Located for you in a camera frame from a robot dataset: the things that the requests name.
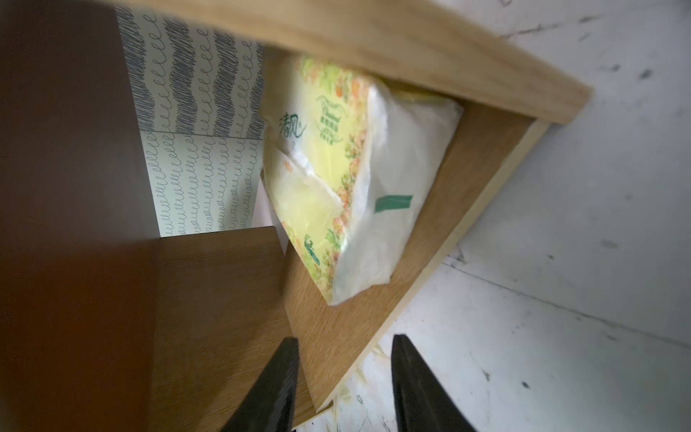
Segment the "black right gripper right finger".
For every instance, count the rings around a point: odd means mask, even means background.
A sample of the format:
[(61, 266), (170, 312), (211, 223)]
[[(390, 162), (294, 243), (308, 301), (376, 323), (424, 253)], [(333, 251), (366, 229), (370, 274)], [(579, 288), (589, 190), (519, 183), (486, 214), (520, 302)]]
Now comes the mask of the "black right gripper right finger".
[(475, 431), (412, 341), (392, 341), (392, 388), (399, 431)]

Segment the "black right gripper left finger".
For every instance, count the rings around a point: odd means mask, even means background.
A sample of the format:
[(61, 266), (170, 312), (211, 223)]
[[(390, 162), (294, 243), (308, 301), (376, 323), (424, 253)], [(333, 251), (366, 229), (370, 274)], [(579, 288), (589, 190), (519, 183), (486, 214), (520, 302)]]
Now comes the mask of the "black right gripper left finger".
[(299, 371), (298, 339), (285, 338), (221, 431), (292, 431)]

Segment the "green tissue pack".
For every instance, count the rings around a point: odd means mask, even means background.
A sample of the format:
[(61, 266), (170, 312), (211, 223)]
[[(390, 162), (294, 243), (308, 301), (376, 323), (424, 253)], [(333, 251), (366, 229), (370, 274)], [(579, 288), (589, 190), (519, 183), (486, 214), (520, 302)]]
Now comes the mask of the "green tissue pack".
[(462, 118), (455, 100), (270, 50), (269, 201), (328, 305), (387, 284)]

